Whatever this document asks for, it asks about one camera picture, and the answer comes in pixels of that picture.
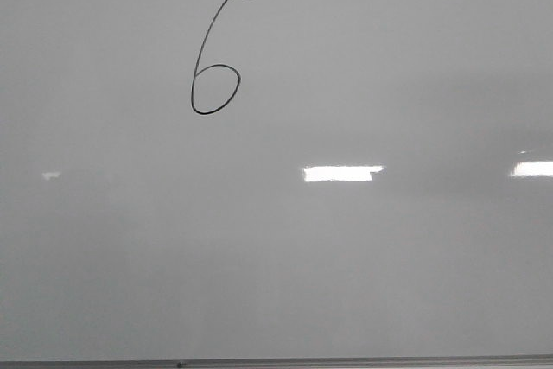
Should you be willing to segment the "black handwritten number six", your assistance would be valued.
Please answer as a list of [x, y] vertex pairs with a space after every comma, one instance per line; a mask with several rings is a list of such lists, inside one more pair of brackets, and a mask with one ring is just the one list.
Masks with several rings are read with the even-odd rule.
[[[211, 64], [211, 65], [208, 65], [208, 66], [205, 66], [205, 67], [200, 67], [200, 63], [201, 63], [201, 60], [202, 60], [202, 57], [203, 57], [203, 54], [204, 54], [204, 51], [205, 51], [205, 48], [206, 48], [207, 40], [210, 37], [210, 34], [213, 30], [213, 27], [214, 27], [215, 23], [217, 22], [217, 20], [219, 18], [219, 15], [221, 14], [221, 12], [225, 8], [225, 6], [230, 1], [231, 0], [224, 0], [220, 4], [220, 6], [217, 8], [215, 14], [213, 15], [213, 18], [212, 18], [211, 22], [209, 23], [209, 25], [207, 27], [207, 30], [206, 30], [205, 34], [203, 36], [202, 43], [200, 45], [200, 49], [199, 49], [199, 52], [197, 54], [196, 61], [195, 61], [195, 64], [194, 64], [193, 78], [192, 78], [191, 86], [190, 86], [190, 107], [191, 107], [191, 109], [194, 113], [196, 113], [197, 115], [200, 115], [202, 117], [211, 116], [211, 115], [223, 110], [224, 108], [226, 108], [234, 100], [234, 98], [236, 97], [236, 95], [239, 91], [239, 88], [241, 87], [241, 84], [242, 84], [242, 75], [236, 67], [233, 67], [231, 65], [228, 65], [228, 64], [222, 63], [222, 62], [214, 63], [214, 64]], [[197, 106], [196, 99], [195, 99], [195, 97], [196, 97], [196, 81], [203, 73], [206, 73], [207, 71], [212, 70], [214, 68], [223, 68], [225, 70], [230, 71], [234, 75], [236, 82], [235, 82], [235, 85], [232, 89], [231, 95], [226, 99], [226, 101], [224, 101], [221, 105], [219, 105], [218, 107], [215, 107], [213, 109], [201, 110]]]

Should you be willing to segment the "white whiteboard with metal frame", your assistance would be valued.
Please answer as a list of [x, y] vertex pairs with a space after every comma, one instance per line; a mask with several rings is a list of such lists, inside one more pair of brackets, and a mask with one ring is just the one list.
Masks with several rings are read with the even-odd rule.
[[552, 351], [552, 0], [1, 0], [1, 357]]

